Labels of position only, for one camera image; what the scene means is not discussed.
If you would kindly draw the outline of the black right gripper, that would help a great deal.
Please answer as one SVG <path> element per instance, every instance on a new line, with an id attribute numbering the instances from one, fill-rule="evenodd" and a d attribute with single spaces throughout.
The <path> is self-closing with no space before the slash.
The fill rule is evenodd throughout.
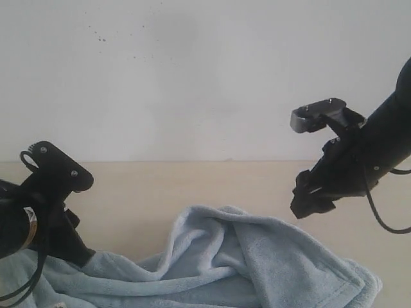
<path id="1" fill-rule="evenodd" d="M 335 209 L 331 200 L 365 195 L 382 177 L 381 128 L 346 128 L 325 145 L 323 157 L 301 171 L 290 209 L 297 219 Z"/>

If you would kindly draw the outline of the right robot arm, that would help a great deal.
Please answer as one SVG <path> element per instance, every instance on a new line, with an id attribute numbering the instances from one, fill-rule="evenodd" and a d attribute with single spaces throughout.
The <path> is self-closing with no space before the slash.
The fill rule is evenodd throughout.
<path id="1" fill-rule="evenodd" d="M 290 126 L 296 133 L 330 127 L 336 134 L 319 161 L 297 175 L 290 205 L 296 218 L 327 213 L 342 198 L 365 196 L 410 156 L 410 62 L 400 70 L 394 92 L 369 117 L 329 98 L 293 110 Z"/>

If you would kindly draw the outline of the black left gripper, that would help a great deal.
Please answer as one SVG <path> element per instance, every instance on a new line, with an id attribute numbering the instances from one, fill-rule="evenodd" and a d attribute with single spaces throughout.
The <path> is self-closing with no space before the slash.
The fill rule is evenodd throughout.
<path id="1" fill-rule="evenodd" d="M 19 249 L 38 249 L 46 239 L 48 255 L 84 267 L 96 252 L 76 231 L 80 218 L 65 207 L 69 173 L 32 173 L 19 192 Z"/>

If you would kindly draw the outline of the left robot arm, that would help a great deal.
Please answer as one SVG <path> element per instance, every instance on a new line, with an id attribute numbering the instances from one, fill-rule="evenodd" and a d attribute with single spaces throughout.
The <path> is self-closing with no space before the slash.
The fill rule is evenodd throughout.
<path id="1" fill-rule="evenodd" d="M 62 176 L 31 174 L 21 185 L 1 180 L 1 257 L 23 249 L 40 250 L 46 238 L 46 254 L 85 266 L 95 254 L 78 232 L 80 218 L 66 208 L 72 192 L 90 189 L 91 174 Z"/>

